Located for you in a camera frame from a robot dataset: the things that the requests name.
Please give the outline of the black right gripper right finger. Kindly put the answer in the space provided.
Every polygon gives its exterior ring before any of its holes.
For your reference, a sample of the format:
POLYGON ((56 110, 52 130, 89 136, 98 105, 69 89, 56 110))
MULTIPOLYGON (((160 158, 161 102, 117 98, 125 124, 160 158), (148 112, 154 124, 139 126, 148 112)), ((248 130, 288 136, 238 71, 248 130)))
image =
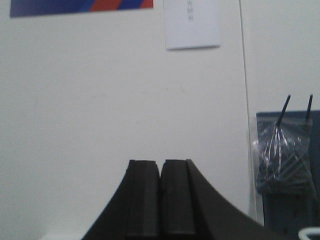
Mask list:
POLYGON ((269 233, 223 198, 191 160, 166 160, 161 187, 165 240, 269 239, 269 233))

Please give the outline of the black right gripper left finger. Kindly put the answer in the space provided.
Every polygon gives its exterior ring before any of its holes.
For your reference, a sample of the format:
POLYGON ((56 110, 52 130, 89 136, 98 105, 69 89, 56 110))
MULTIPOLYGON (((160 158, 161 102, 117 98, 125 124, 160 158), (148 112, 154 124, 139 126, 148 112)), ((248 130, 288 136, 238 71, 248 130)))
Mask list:
POLYGON ((130 160, 116 192, 85 240, 158 240, 159 170, 155 161, 130 160))

